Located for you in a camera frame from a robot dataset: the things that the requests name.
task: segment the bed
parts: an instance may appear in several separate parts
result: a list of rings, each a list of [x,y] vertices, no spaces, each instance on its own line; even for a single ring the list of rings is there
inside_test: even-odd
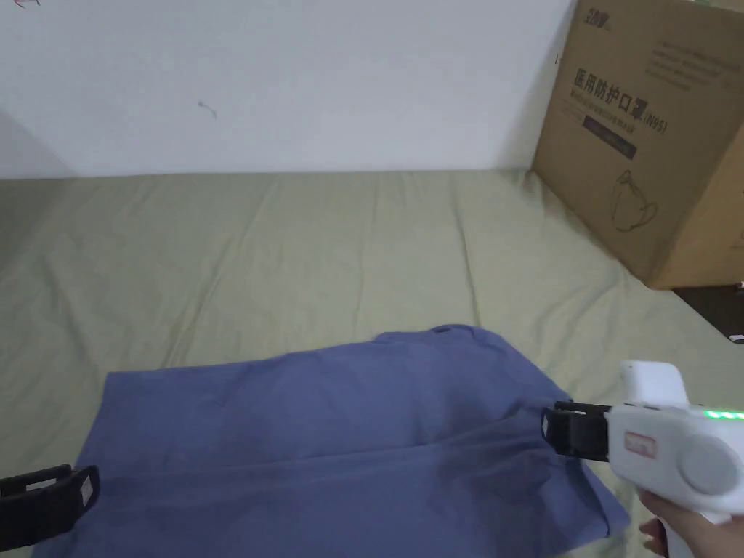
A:
[[[530,173],[3,182],[0,233],[0,476],[74,462],[109,371],[449,323],[503,335],[576,400],[620,402],[618,363],[637,358],[677,364],[697,403],[744,406],[743,349]],[[644,553],[628,530],[576,555]]]

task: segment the blue cloth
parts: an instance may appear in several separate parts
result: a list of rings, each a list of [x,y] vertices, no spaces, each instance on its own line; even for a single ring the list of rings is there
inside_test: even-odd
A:
[[[101,496],[43,557],[546,557],[625,510],[542,439],[567,399],[474,327],[112,373],[79,459]]]

